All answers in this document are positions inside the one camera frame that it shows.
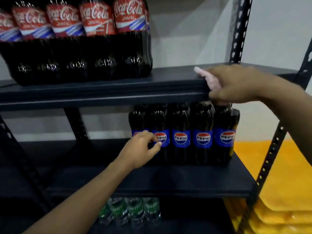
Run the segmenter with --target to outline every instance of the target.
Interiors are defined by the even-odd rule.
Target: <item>dark soda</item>
[[[82,45],[90,80],[113,80],[121,74],[116,60],[112,0],[82,0],[80,14],[86,32]]]
[[[153,105],[150,110],[149,128],[156,135],[158,141],[162,142],[161,149],[156,154],[156,158],[159,164],[168,164],[170,162],[170,129],[167,121],[167,109],[164,105]]]
[[[29,59],[37,83],[60,83],[60,67],[51,46],[54,32],[45,1],[15,0],[12,12],[25,40],[20,46],[21,54]]]
[[[119,63],[130,78],[146,77],[151,71],[144,0],[114,0],[118,39],[114,47]]]
[[[149,7],[147,5],[146,0],[145,2],[145,22],[146,22],[146,28],[147,28],[147,34],[148,34],[148,51],[149,51],[149,57],[151,62],[151,69],[153,68],[153,57],[152,57],[152,38],[151,38],[151,28],[149,24]]]
[[[128,118],[132,136],[135,136],[143,130],[148,130],[144,117],[145,107],[142,105],[135,106],[134,111],[129,113]]]
[[[216,110],[213,126],[213,154],[220,165],[227,164],[232,158],[239,119],[239,110],[232,107],[220,107]]]
[[[22,85],[35,84],[32,68],[25,55],[21,54],[23,46],[22,35],[11,15],[11,5],[8,1],[0,1],[0,54],[5,60],[10,74]]]
[[[80,46],[85,35],[78,0],[49,0],[46,10],[56,39],[51,40],[62,82],[87,81],[87,62]]]
[[[191,116],[193,151],[197,165],[213,164],[211,146],[213,142],[214,108],[202,103],[193,108]]]
[[[190,149],[191,130],[189,113],[190,110],[187,104],[178,104],[171,117],[174,163],[178,165],[185,164]]]

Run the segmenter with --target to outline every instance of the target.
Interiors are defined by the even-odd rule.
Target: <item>wall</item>
[[[154,67],[225,61],[232,0],[147,0]],[[253,0],[242,62],[298,70],[312,36],[312,0]],[[10,78],[0,59],[0,78]],[[307,91],[312,94],[312,85]],[[271,139],[278,123],[258,102],[241,111],[236,140]],[[130,106],[81,108],[91,139],[130,137]],[[18,141],[75,139],[60,110],[2,112]]]

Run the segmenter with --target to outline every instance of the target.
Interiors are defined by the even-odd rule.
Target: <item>clear plastic bottle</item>
[[[117,226],[122,226],[128,222],[128,209],[124,198],[110,198],[108,200],[108,205],[113,213]]]
[[[113,214],[108,204],[106,204],[99,212],[99,223],[108,225],[113,220]]]
[[[143,198],[145,216],[147,221],[157,223],[161,221],[158,198]]]
[[[140,226],[145,219],[142,198],[126,198],[127,208],[133,226]]]

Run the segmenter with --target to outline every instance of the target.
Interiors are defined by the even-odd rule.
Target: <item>yellow stacked object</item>
[[[235,151],[256,179],[270,141],[236,142]],[[246,202],[225,198],[237,230]],[[245,234],[312,234],[312,166],[292,140],[284,141],[254,206]]]

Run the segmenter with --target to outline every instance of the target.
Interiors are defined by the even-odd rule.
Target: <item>coca-cola logo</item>
[[[129,3],[121,3],[120,5],[116,1],[114,4],[115,16],[118,15],[142,15],[142,1],[140,0],[130,0]]]
[[[13,10],[13,15],[19,24],[46,24],[44,12],[33,8],[30,8],[27,12],[16,12]]]
[[[50,21],[79,21],[78,9],[70,6],[64,6],[62,9],[51,9],[47,7]]]
[[[10,15],[5,13],[0,13],[0,27],[13,28],[14,23],[11,20]]]
[[[80,7],[80,13],[82,20],[85,19],[109,19],[109,14],[107,12],[108,6],[103,4],[95,4],[92,7],[84,8]]]

